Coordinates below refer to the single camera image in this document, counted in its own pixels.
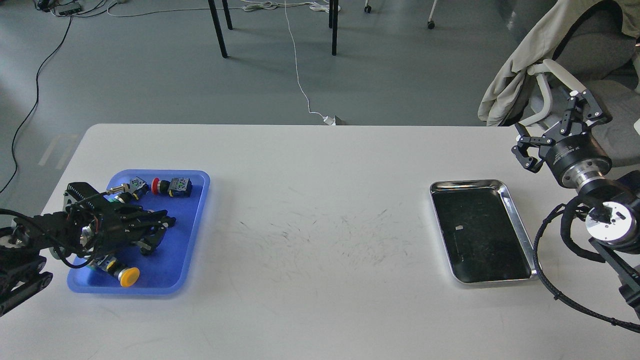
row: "table surface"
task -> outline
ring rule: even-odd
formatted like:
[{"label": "table surface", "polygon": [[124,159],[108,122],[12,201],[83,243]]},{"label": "table surface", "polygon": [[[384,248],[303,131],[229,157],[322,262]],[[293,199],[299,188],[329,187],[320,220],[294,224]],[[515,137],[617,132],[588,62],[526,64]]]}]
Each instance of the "table surface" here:
[{"label": "table surface", "polygon": [[[637,335],[554,302],[539,281],[470,288],[449,270],[429,187],[499,179],[529,236],[575,192],[523,170],[497,127],[100,124],[66,184],[106,187],[128,168],[203,170],[211,187],[190,273],[166,297],[51,285],[0,320],[3,359],[637,359]],[[540,259],[556,286],[634,321],[606,265],[564,248]],[[582,233],[576,230],[576,238]]]}]

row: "beige cloth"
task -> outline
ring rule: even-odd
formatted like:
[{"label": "beige cloth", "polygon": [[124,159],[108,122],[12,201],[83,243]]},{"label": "beige cloth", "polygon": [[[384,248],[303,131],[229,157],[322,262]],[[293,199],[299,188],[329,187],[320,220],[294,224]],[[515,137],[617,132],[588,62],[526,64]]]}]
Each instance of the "beige cloth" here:
[{"label": "beige cloth", "polygon": [[[484,93],[478,117],[487,126],[498,126],[509,115],[525,83],[527,67],[551,58],[580,16],[603,0],[558,0],[538,21]],[[622,9],[622,32],[640,37],[640,0],[614,0]]]}]

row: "metal tray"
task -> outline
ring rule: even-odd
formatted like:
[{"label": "metal tray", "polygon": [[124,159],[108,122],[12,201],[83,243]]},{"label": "metal tray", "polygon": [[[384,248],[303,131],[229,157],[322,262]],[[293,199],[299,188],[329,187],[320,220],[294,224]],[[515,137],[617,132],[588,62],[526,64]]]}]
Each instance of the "metal tray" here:
[{"label": "metal tray", "polygon": [[533,247],[504,183],[440,181],[431,185],[430,193],[449,266],[459,282],[537,277]]}]

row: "plastic tray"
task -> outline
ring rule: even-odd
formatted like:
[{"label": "plastic tray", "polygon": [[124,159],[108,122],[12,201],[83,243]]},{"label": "plastic tray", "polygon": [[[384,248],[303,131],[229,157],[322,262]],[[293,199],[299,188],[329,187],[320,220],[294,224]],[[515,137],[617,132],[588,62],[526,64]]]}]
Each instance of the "plastic tray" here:
[{"label": "plastic tray", "polygon": [[168,295],[178,290],[186,280],[202,216],[202,208],[209,191],[209,175],[199,170],[123,170],[115,174],[108,188],[128,183],[138,176],[149,185],[155,177],[171,180],[173,177],[188,177],[193,189],[190,197],[169,197],[148,192],[140,201],[131,204],[145,209],[166,209],[168,216],[175,217],[175,225],[167,229],[160,246],[149,256],[142,256],[137,246],[127,247],[116,256],[129,266],[140,269],[140,278],[131,287],[123,288],[106,272],[89,268],[71,269],[67,276],[69,289],[76,293],[110,293],[126,295]]}]

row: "black cable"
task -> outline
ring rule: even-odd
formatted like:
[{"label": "black cable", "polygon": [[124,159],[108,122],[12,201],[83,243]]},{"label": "black cable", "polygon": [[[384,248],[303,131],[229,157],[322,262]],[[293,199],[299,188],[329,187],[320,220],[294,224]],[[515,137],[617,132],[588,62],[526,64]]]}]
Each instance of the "black cable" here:
[{"label": "black cable", "polygon": [[538,244],[540,242],[540,238],[544,234],[547,226],[551,224],[551,221],[553,221],[553,219],[557,218],[558,216],[564,214],[566,211],[567,211],[566,206],[564,204],[560,204],[556,206],[551,211],[551,213],[549,213],[549,215],[544,220],[542,220],[542,225],[540,225],[540,228],[538,229],[538,233],[536,233],[536,237],[533,241],[533,264],[536,268],[540,281],[547,288],[547,290],[551,292],[551,294],[553,294],[554,300],[560,300],[561,302],[565,303],[567,306],[571,307],[572,309],[580,311],[581,313],[592,316],[594,318],[606,321],[611,325],[620,326],[626,330],[640,333],[639,324],[631,323],[631,322],[623,322],[615,318],[610,318],[608,316],[601,315],[600,313],[596,313],[595,311],[590,310],[578,304],[576,301],[574,301],[570,297],[563,294],[560,290],[558,290],[547,278],[545,273],[542,271],[542,267],[540,267],[540,260],[538,259]]},{"label": "black cable", "polygon": [[103,11],[101,11],[101,12],[99,12],[99,13],[94,13],[94,14],[92,14],[92,15],[87,15],[87,16],[77,16],[77,15],[72,15],[72,16],[73,16],[73,17],[79,17],[79,18],[81,18],[81,19],[87,19],[87,18],[89,18],[89,17],[94,17],[94,16],[102,15],[103,13],[106,13],[108,10],[111,10],[111,9],[112,9],[112,7],[116,6],[117,4],[118,4],[118,3],[113,3],[113,4],[109,5],[109,7],[107,8],[107,10],[103,10]]},{"label": "black cable", "polygon": [[89,263],[91,263],[91,261],[95,259],[97,254],[97,249],[101,246],[101,244],[96,243],[93,246],[93,251],[91,252],[85,252],[79,249],[70,249],[72,253],[74,253],[75,255],[81,258],[85,258],[86,256],[88,256],[87,260],[84,263],[79,265],[74,265],[66,259],[63,251],[61,250],[61,248],[65,249],[68,247],[62,244],[62,242],[60,242],[55,237],[47,234],[47,231],[45,231],[40,225],[34,222],[31,218],[29,218],[25,214],[19,213],[17,211],[9,210],[9,209],[0,209],[0,215],[9,215],[9,216],[17,217],[27,222],[29,225],[33,226],[36,230],[40,231],[42,233],[42,236],[44,236],[45,239],[49,240],[49,242],[51,243],[51,248],[56,253],[56,255],[58,255],[58,257],[60,258],[60,261],[62,261],[65,265],[67,265],[70,268],[79,269],[79,268],[85,267],[86,265],[89,265]]},{"label": "black cable", "polygon": [[578,246],[571,239],[571,224],[573,223],[573,218],[575,217],[576,210],[580,206],[580,204],[588,203],[591,207],[602,207],[602,201],[597,201],[595,199],[584,197],[580,195],[576,195],[571,201],[569,201],[564,207],[564,215],[562,216],[562,222],[560,225],[560,236],[562,237],[562,241],[564,244],[573,251],[574,254],[580,256],[581,258],[596,261],[598,263],[605,263],[602,255],[597,252],[588,251]]},{"label": "black cable", "polygon": [[18,132],[20,132],[20,128],[29,119],[29,117],[31,116],[31,114],[33,113],[35,108],[38,106],[38,103],[40,102],[40,83],[38,82],[38,80],[40,78],[40,71],[42,70],[42,67],[47,62],[47,60],[50,59],[51,56],[53,56],[55,53],[57,53],[58,50],[60,50],[60,48],[62,47],[62,44],[65,43],[65,39],[67,38],[67,34],[69,34],[69,28],[71,28],[71,21],[72,20],[73,20],[73,18],[70,17],[69,18],[69,24],[67,25],[67,30],[65,30],[65,35],[62,37],[62,41],[60,41],[60,44],[58,44],[56,49],[46,57],[46,59],[40,64],[40,66],[38,68],[38,71],[36,72],[36,102],[33,104],[33,107],[31,108],[31,110],[29,111],[27,116],[24,117],[24,120],[20,123],[20,126],[18,126],[18,128],[15,130],[15,133],[13,134],[13,140],[11,141],[11,157],[13,158],[13,166],[15,167],[15,169],[13,170],[13,175],[11,175],[11,178],[9,178],[9,181],[7,181],[6,184],[4,185],[4,187],[2,188],[2,190],[0,190],[0,193],[2,193],[7,188],[7,186],[9,186],[9,184],[11,183],[13,178],[15,177],[16,173],[18,172],[18,161],[15,159],[15,139],[16,139],[16,137],[18,137]]}]

